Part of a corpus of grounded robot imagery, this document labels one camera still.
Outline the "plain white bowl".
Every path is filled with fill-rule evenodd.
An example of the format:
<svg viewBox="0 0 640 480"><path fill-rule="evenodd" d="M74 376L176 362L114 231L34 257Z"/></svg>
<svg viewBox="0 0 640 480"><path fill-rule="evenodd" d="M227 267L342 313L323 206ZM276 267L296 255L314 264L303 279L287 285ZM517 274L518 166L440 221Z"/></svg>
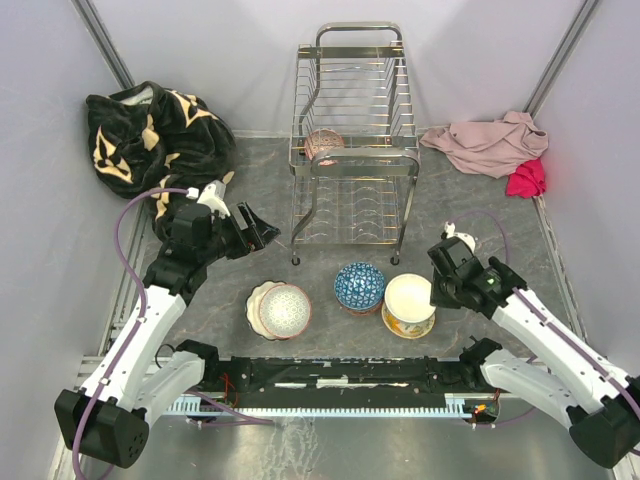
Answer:
<svg viewBox="0 0 640 480"><path fill-rule="evenodd" d="M409 324L428 320L436 311L431 304L432 283L426 278L404 273L394 277L385 290L385 306L397 319Z"/></svg>

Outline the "red patterned bowl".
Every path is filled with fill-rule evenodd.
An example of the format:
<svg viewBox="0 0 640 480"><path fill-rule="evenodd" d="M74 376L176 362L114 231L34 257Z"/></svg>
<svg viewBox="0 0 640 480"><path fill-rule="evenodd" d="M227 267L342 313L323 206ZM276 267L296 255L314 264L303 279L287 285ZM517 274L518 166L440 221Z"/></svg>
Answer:
<svg viewBox="0 0 640 480"><path fill-rule="evenodd" d="M322 128L310 133L304 140L304 155L307 163L310 163L314 155L336 148L344 148L344 139L334 130Z"/></svg>

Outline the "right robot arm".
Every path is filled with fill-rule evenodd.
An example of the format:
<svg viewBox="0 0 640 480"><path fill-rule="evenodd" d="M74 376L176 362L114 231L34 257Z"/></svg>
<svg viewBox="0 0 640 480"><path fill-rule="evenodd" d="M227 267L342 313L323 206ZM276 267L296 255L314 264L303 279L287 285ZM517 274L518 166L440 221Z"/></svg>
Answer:
<svg viewBox="0 0 640 480"><path fill-rule="evenodd" d="M495 257L487 266L457 236L429 249L431 303L482 314L522 342L536 367L493 344L458 368L467 389L506 390L555 419L594 463L613 468L639 452L639 380L597 353L544 306L527 282Z"/></svg>

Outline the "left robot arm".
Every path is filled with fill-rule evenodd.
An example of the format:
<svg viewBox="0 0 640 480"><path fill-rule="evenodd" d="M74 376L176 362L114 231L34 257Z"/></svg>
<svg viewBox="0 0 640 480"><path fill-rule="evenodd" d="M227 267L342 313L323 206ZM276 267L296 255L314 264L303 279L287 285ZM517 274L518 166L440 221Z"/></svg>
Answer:
<svg viewBox="0 0 640 480"><path fill-rule="evenodd" d="M169 235L142 281L139 301L100 365L79 390L64 389L54 412L72 457L88 456L128 468L140 457L156 420L189 388L215 387L221 378L218 351L185 341L171 360L146 374L162 340L207 279L207 268L264 249L280 231L244 202L246 224L191 203L176 213Z"/></svg>

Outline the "stainless steel dish rack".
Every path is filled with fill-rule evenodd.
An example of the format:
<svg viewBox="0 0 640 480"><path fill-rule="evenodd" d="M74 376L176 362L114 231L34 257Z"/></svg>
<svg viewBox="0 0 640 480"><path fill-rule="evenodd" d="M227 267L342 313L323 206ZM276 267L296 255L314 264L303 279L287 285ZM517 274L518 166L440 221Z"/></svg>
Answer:
<svg viewBox="0 0 640 480"><path fill-rule="evenodd" d="M307 163L304 140L322 128L345 147ZM331 22L299 46L288 163L292 264L307 245L389 245L399 263L420 159L397 24Z"/></svg>

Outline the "white scalloped bowl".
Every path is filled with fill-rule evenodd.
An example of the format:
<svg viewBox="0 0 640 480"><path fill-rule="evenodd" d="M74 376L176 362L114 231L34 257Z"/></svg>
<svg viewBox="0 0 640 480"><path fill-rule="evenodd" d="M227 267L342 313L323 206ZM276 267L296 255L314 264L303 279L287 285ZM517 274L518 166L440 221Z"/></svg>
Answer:
<svg viewBox="0 0 640 480"><path fill-rule="evenodd" d="M280 285L285 285L285 282L267 280L254 287L245 302L245 315L252 331L269 341L284 340L284 337L277 337L266 330L259 317L259 306L264 295L273 287Z"/></svg>

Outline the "yellow floral bowl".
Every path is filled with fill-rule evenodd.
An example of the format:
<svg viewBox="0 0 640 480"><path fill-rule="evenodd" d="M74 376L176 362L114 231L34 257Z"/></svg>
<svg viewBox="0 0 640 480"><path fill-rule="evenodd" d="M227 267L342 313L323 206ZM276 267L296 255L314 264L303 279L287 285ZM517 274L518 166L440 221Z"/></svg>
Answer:
<svg viewBox="0 0 640 480"><path fill-rule="evenodd" d="M419 339L435 326L436 308L428 301L385 301L381 310L385 326L404 339Z"/></svg>

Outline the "blue triangle patterned bowl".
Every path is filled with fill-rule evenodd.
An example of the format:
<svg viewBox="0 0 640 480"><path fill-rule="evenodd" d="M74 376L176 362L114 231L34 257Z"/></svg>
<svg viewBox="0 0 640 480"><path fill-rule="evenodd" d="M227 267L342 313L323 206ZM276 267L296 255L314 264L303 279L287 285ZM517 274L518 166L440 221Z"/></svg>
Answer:
<svg viewBox="0 0 640 480"><path fill-rule="evenodd" d="M353 262L336 275L334 293L340 304L355 309L367 309L384 296L386 279L374 265Z"/></svg>

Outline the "magenta cloth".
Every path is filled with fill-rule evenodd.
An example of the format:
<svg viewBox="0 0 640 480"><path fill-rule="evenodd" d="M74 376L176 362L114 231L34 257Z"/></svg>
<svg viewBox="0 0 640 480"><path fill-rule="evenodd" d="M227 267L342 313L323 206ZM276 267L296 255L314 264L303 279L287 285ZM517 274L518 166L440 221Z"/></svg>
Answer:
<svg viewBox="0 0 640 480"><path fill-rule="evenodd" d="M506 185L506 195L509 197L534 198L543 195L546 190L546 174L540 159L519 165L509 176Z"/></svg>

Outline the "dusty pink cloth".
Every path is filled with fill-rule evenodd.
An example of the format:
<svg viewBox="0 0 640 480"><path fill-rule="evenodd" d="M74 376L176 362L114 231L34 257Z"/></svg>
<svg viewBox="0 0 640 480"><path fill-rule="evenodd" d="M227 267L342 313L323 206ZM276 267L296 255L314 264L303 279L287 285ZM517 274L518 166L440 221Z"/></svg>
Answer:
<svg viewBox="0 0 640 480"><path fill-rule="evenodd" d="M420 138L420 144L443 153L462 173L498 179L539 158L549 146L549 137L534 125L530 114L508 111L494 121L431 127Z"/></svg>

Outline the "black and cream blanket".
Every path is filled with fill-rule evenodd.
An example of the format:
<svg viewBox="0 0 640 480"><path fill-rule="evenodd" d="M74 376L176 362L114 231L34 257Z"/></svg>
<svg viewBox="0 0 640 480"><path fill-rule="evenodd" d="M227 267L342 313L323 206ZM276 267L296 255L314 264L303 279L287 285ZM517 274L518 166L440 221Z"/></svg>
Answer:
<svg viewBox="0 0 640 480"><path fill-rule="evenodd" d="M132 199L155 188L230 183L237 145L232 130L196 95L151 81L86 98L88 148L97 177Z"/></svg>

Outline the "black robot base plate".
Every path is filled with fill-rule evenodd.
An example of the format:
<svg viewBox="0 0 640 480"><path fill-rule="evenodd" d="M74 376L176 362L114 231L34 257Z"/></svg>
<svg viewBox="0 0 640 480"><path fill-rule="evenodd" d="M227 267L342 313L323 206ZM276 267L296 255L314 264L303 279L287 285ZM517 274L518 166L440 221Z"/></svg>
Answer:
<svg viewBox="0 0 640 480"><path fill-rule="evenodd" d="M495 389L471 362L417 358L248 358L217 363L194 386L228 393L234 407L438 406L447 393L488 394Z"/></svg>

